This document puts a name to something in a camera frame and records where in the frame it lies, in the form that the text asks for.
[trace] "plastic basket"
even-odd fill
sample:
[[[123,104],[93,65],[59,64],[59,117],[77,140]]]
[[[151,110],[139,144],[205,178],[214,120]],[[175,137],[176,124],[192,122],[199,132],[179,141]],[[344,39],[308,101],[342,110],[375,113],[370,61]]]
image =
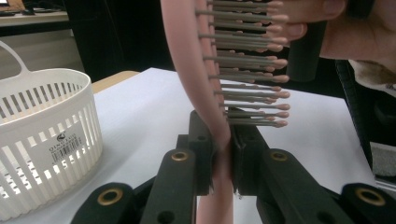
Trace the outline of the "plastic basket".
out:
[[[102,154],[90,78],[70,69],[0,80],[0,220],[58,198],[81,181]]]

